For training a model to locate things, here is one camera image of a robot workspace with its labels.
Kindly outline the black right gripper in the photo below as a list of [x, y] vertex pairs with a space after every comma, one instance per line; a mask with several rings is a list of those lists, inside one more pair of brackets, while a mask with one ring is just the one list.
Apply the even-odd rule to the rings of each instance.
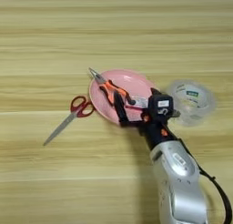
[[[161, 96], [162, 93], [151, 87], [151, 93], [154, 97]], [[170, 116], [155, 114], [152, 115], [148, 110], [144, 110], [139, 120], [130, 120], [124, 108], [124, 102], [120, 94], [114, 92], [114, 107], [118, 116], [121, 127], [136, 127], [139, 134], [146, 139], [150, 150], [158, 144], [178, 140], [171, 130], [168, 128], [168, 120]]]

